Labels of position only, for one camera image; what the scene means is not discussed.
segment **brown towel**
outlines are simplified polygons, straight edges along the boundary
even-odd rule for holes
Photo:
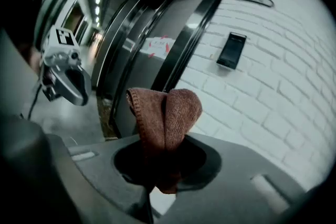
[[[132,88],[127,101],[136,117],[148,174],[146,186],[176,193],[181,179],[176,150],[202,113],[197,95],[186,89],[169,93]]]

